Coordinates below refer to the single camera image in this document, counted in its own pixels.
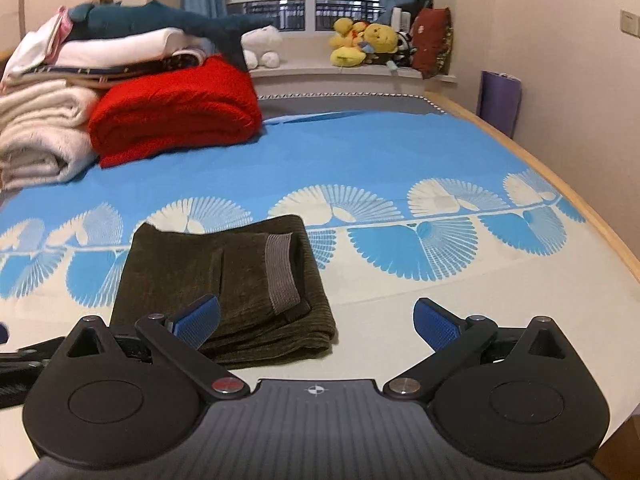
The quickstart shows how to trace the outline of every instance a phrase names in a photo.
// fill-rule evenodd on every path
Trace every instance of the pink cloth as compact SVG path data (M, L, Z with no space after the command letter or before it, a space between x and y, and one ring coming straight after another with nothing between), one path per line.
M74 26L71 18L69 17L69 9L66 7L60 7L58 9L58 14L60 14L60 22L58 23L58 30L51 38L51 44L44 59L44 63L46 64L52 64L58 58L58 53L60 52L62 44L71 33L71 29Z

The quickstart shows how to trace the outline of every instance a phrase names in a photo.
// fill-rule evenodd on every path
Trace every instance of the yellow stuffed bear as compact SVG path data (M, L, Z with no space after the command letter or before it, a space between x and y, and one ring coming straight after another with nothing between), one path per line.
M334 30L329 45L334 49L330 61L335 66L358 66L367 59L367 54L398 51L398 34L388 25L353 23L349 18L340 18L334 23Z
M372 23L365 29L363 39L376 54L395 54L398 51L398 33L388 25Z

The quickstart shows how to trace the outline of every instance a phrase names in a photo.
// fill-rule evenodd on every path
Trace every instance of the dark teal stuffed shark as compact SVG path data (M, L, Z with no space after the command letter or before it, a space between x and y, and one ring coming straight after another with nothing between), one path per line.
M247 67L240 43L242 35L273 24L272 18L258 14L208 18L195 12L168 7L157 0L138 7L82 4L71 9L69 17L74 26L67 41L113 40L175 27L190 36L207 38L226 60L244 72L247 72Z

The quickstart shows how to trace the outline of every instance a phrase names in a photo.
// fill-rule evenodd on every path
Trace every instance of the blue gripper pad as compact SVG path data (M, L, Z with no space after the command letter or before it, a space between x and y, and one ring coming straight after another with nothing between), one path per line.
M434 352L444 348L460 337L461 319L438 311L438 306L425 300L418 300L414 306L414 328L418 335L424 339Z
M171 332L193 349L198 349L220 323L218 298L209 296L180 319L174 319Z

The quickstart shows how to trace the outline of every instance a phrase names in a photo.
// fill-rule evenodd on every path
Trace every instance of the wooden bed frame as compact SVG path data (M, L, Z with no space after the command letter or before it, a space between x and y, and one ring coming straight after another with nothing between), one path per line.
M596 231L607 241L610 247L616 251L620 259L631 271L631 274L640 282L640 260L631 252L626 244L620 239L615 231L603 220L603 218L596 213L586 201L578 195L564 180L551 171L545 164L537 160L537 158L531 155L527 150L511 140L505 134L496 130L490 124L485 123L480 117L466 110L459 104L444 97L443 95L435 92L425 92L425 96L431 100L435 105L446 112L467 120L479 128L485 133L492 136L497 142L507 148L511 153L519 157L526 162L531 168L536 170L541 176L543 176L552 186L554 186L560 193L562 193L569 202L584 216L589 223L595 227Z

